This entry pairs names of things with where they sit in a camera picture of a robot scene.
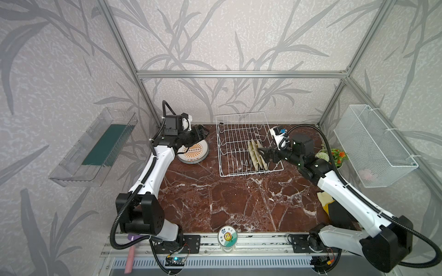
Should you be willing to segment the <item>green woven plate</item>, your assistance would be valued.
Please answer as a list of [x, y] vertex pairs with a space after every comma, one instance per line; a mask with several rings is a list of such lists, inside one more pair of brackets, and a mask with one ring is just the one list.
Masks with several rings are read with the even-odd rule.
[[253, 166], [254, 166], [254, 170], [255, 170], [255, 171], [259, 171], [259, 169], [260, 169], [260, 167], [259, 167], [259, 163], [258, 163], [258, 160], [257, 160], [257, 158], [256, 158], [255, 151], [254, 151], [254, 149], [253, 149], [253, 146], [252, 146], [251, 141], [248, 141], [248, 142], [247, 142], [247, 149], [248, 149], [248, 152], [249, 152], [250, 158], [251, 158], [251, 160], [252, 160], [252, 163], [253, 163]]
[[262, 170], [264, 168], [264, 165], [263, 165], [262, 160], [261, 160], [261, 155], [260, 155], [260, 153], [258, 151], [258, 145], [257, 145], [257, 143], [254, 140], [251, 141], [251, 144], [252, 144], [253, 151], [255, 153], [257, 162], [259, 164], [259, 168], [260, 168], [260, 170]]

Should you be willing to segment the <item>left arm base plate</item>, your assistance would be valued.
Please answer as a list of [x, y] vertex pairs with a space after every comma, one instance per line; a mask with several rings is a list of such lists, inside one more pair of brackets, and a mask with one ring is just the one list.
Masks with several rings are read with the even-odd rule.
[[154, 243], [154, 249], [157, 254], [198, 254], [200, 252], [200, 246], [200, 235], [183, 235], [179, 236], [174, 242], [165, 241], [162, 243]]

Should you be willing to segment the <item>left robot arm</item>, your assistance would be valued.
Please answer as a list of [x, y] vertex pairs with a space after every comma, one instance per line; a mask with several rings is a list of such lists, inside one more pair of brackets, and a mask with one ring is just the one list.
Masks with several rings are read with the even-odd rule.
[[192, 125], [192, 116], [164, 115], [162, 125], [149, 140], [151, 155], [139, 179], [126, 193], [116, 199], [117, 216], [110, 230], [109, 241], [114, 249], [129, 248], [143, 240], [182, 245], [177, 224], [165, 217], [158, 195], [164, 176], [182, 148], [189, 150], [203, 141], [209, 131]]

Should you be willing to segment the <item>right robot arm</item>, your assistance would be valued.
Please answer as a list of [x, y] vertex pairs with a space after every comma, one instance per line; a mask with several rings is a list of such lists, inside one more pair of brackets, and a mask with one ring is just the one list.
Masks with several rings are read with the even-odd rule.
[[323, 226], [317, 236], [325, 246], [361, 255], [384, 273], [403, 264], [412, 251], [413, 224], [408, 218], [393, 216], [356, 190], [329, 161], [315, 156], [306, 146], [309, 139], [305, 136], [288, 141], [283, 133], [275, 139], [283, 145], [253, 146], [256, 158], [265, 163], [286, 161], [295, 165], [304, 178], [328, 193], [363, 228], [357, 231]]

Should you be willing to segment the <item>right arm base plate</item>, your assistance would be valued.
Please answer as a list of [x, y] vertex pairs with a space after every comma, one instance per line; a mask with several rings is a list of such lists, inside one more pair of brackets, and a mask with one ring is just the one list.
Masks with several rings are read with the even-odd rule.
[[294, 253], [338, 253], [340, 249], [335, 247], [326, 247], [320, 238], [308, 233], [289, 234], [287, 236], [289, 244]]

